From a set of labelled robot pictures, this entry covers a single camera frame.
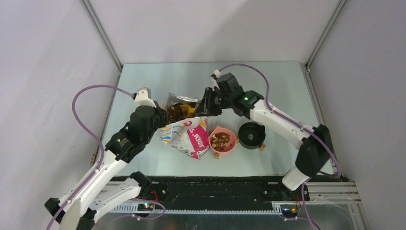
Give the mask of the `brown kibble in bag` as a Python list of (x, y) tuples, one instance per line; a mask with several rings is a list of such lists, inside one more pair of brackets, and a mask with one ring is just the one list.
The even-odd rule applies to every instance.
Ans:
[(168, 108), (168, 121), (169, 123), (175, 123), (189, 116), (190, 105), (177, 103)]

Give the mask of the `black pet bowl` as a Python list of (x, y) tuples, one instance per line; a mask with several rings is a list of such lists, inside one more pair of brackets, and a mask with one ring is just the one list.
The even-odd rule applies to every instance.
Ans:
[(244, 123), (238, 130), (239, 143), (249, 150), (260, 148), (265, 137), (265, 126), (256, 122)]

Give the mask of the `aluminium corner frame post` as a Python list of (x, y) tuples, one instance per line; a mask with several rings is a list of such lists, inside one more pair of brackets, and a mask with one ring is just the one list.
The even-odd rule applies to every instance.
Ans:
[(312, 52), (310, 53), (310, 56), (309, 56), (309, 58), (307, 59), (307, 61), (305, 63), (305, 68), (306, 68), (306, 71), (308, 73), (310, 73), (312, 64), (314, 63), (319, 51), (323, 47), (323, 44), (327, 40), (327, 38), (328, 38), (329, 34), (331, 33), (336, 21), (338, 20), (338, 18), (342, 14), (342, 12), (343, 12), (344, 8), (346, 7), (347, 3), (348, 3), (348, 0), (339, 0), (336, 7), (334, 8), (333, 13), (329, 17), (329, 19), (328, 19), (328, 21), (327, 21), (327, 23), (326, 23), (320, 37), (318, 38), (318, 40), (316, 42), (316, 45), (312, 49)]

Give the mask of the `wooden bowl stand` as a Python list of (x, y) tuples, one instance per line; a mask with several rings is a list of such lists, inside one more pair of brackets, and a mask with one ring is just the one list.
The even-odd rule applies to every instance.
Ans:
[(265, 150), (265, 148), (267, 147), (267, 145), (265, 144), (265, 142), (263, 143), (263, 145), (260, 147), (260, 148), (258, 148), (258, 149), (246, 149), (246, 148), (244, 148), (240, 143), (239, 143), (239, 139), (238, 139), (238, 134), (236, 134), (235, 132), (233, 132), (234, 134), (235, 134), (235, 136), (237, 137), (237, 140), (238, 140), (238, 143), (236, 144), (236, 146), (235, 146), (235, 148), (234, 148), (234, 150), (231, 152), (231, 153), (229, 153), (229, 154), (227, 154), (227, 155), (222, 155), (222, 156), (220, 156), (220, 158), (221, 157), (223, 157), (223, 156), (228, 156), (228, 155), (241, 155), (241, 154), (243, 154), (244, 152), (246, 152), (246, 151), (254, 151), (254, 150), (258, 150), (259, 152), (263, 152), (264, 150)]

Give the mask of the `printed cat food bag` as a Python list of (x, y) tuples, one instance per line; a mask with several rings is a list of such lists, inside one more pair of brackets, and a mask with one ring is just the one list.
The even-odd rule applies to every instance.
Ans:
[[(169, 93), (163, 107), (168, 112), (168, 108), (177, 103), (195, 106), (200, 103), (200, 100)], [(207, 119), (205, 117), (191, 117), (175, 123), (168, 123), (160, 130), (160, 139), (164, 144), (199, 160), (210, 148)]]

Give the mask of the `kibble in pink bowl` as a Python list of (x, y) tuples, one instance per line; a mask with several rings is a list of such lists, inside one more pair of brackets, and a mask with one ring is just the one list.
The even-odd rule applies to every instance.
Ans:
[(218, 132), (210, 137), (210, 144), (216, 151), (226, 151), (231, 147), (230, 135), (226, 132)]

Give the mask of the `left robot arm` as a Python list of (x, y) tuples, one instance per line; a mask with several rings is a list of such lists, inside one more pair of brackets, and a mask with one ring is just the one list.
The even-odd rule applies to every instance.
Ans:
[(151, 180), (132, 173), (118, 187), (100, 195), (106, 184), (150, 143), (154, 133), (168, 124), (168, 113), (158, 105), (141, 105), (130, 120), (107, 142), (100, 157), (82, 179), (61, 198), (50, 198), (45, 208), (54, 222), (73, 224), (75, 230), (90, 230), (106, 213), (132, 198), (147, 199)]

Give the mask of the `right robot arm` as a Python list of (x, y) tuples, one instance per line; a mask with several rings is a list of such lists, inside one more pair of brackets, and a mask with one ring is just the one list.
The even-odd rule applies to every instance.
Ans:
[(328, 160), (334, 160), (329, 129), (299, 122), (269, 103), (255, 91), (245, 91), (231, 73), (211, 75), (214, 87), (207, 87), (195, 111), (196, 116), (218, 116), (231, 109), (238, 116), (260, 123), (289, 141), (297, 150), (295, 165), (279, 186), (279, 196), (293, 199), (298, 187), (316, 176)]

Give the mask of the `left aluminium frame post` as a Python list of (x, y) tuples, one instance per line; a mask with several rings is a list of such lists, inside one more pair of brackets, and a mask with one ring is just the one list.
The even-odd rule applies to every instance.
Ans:
[(120, 61), (113, 44), (111, 43), (103, 25), (102, 22), (99, 19), (99, 16), (97, 15), (94, 6), (91, 2), (91, 0), (80, 0), (80, 3), (82, 4), (86, 14), (88, 15), (90, 22), (92, 23), (93, 27), (95, 28), (96, 33), (98, 34), (101, 42), (105, 46), (109, 56), (111, 57), (115, 67), (117, 68), (118, 71), (122, 71), (123, 69), (123, 64)]

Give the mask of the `pink pet bowl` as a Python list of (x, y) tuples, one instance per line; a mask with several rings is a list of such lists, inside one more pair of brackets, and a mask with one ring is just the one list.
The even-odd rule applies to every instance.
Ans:
[(220, 126), (209, 129), (208, 138), (210, 149), (217, 160), (220, 156), (231, 153), (238, 143), (237, 137), (231, 130)]

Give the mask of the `yellow plastic scoop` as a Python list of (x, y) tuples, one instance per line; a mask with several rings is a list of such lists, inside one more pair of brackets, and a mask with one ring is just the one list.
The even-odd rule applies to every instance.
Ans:
[(191, 118), (191, 117), (200, 117), (200, 116), (207, 116), (204, 112), (203, 106), (200, 104), (196, 104), (192, 106), (191, 104), (181, 104), (183, 117)]

